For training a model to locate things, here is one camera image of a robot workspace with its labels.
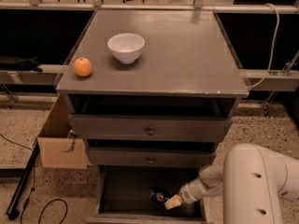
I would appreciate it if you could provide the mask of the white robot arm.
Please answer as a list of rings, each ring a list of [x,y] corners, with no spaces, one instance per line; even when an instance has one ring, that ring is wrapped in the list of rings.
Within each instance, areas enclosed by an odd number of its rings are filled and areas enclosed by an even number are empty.
[[[222,197],[223,224],[283,224],[279,201],[299,199],[299,160],[253,144],[234,146],[165,202],[166,209]]]

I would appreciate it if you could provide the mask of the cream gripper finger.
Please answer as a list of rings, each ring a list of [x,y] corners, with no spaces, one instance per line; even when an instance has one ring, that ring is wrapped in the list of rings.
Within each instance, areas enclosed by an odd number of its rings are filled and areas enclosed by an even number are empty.
[[[182,205],[182,199],[177,194],[175,194],[173,197],[171,197],[169,200],[167,200],[164,203],[164,207],[166,210],[170,210],[181,205]]]

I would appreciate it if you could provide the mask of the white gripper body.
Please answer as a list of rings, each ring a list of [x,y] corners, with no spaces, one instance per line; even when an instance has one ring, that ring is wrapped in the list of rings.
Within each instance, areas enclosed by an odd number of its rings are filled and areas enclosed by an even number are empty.
[[[184,203],[190,204],[195,203],[199,200],[197,197],[197,187],[191,184],[185,184],[179,190],[179,196]]]

